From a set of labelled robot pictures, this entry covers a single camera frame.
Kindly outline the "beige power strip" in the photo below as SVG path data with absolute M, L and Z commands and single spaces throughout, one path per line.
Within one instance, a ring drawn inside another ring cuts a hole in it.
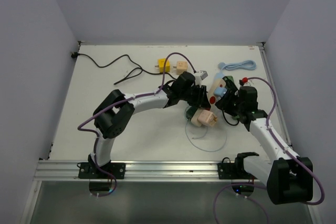
M 214 80 L 209 92 L 207 93 L 208 100 L 211 104 L 211 109 L 209 111 L 213 112 L 214 107 L 215 107 L 215 103 L 216 103 L 216 100 L 217 100 L 217 98 L 214 96 L 214 90 L 217 87 L 225 87 L 225 86 L 226 86 L 226 82 L 224 81 L 223 78 Z M 202 110 L 205 110 L 205 109 L 198 109 L 197 112 L 195 113 L 195 115 L 193 116 L 193 118 L 190 120 L 190 122 L 197 127 L 202 126 L 202 124 L 197 120 L 197 117 L 200 115 Z

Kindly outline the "green power strip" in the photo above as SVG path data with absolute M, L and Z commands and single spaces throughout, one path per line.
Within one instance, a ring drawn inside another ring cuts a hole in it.
M 235 83 L 229 77 L 224 77 L 224 81 L 226 82 L 226 86 L 225 86 L 226 88 L 237 88 Z M 238 96 L 238 99 L 236 101 L 236 110 L 235 111 L 224 111 L 224 112 L 231 115 L 232 117 L 234 117 L 239 122 L 242 122 L 241 107 L 242 107 L 243 100 L 239 96 L 239 89 L 238 88 L 237 88 L 237 90 L 238 91 L 237 91 L 236 94 Z

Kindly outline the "green dragon cube adapter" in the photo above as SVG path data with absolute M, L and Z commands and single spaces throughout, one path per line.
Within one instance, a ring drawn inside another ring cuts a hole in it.
M 185 112 L 184 112 L 184 116 L 185 118 L 190 121 L 193 116 L 195 115 L 195 113 L 197 112 L 198 108 L 197 107 L 194 107 L 194 106 L 188 106 L 186 109 L 185 109 Z

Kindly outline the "beige dragon cube adapter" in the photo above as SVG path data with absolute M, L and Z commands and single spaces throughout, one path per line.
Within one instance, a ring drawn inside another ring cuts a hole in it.
M 181 75 L 183 72 L 188 70 L 187 61 L 177 61 L 175 66 L 175 71 L 177 75 Z

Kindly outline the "yellow cube socket adapter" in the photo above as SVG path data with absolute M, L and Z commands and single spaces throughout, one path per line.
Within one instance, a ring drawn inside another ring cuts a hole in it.
M 155 68 L 159 73 L 168 73 L 171 69 L 170 62 L 165 58 L 158 59 Z

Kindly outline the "blue adapter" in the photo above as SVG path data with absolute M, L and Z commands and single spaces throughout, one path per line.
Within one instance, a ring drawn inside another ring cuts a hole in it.
M 214 90 L 214 96 L 222 98 L 226 92 L 227 92 L 227 89 L 225 87 L 217 87 Z

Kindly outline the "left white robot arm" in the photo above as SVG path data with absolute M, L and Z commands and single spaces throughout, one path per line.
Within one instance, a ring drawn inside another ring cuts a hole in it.
M 209 109 L 211 105 L 206 86 L 202 85 L 206 77 L 206 71 L 185 71 L 176 80 L 168 81 L 150 93 L 124 94 L 120 90 L 113 90 L 93 114 L 97 137 L 88 157 L 92 174 L 97 178 L 112 174 L 109 166 L 114 141 L 125 130 L 133 115 L 151 109 L 165 109 L 180 101 L 198 109 Z

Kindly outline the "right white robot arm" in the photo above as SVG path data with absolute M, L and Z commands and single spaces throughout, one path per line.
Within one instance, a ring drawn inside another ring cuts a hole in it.
M 312 162 L 300 157 L 274 130 L 268 115 L 258 108 L 257 90 L 251 86 L 237 88 L 228 83 L 216 107 L 236 116 L 261 144 L 269 161 L 258 158 L 256 153 L 237 155 L 234 172 L 240 178 L 253 175 L 267 188 L 275 204 L 310 201 L 313 197 Z

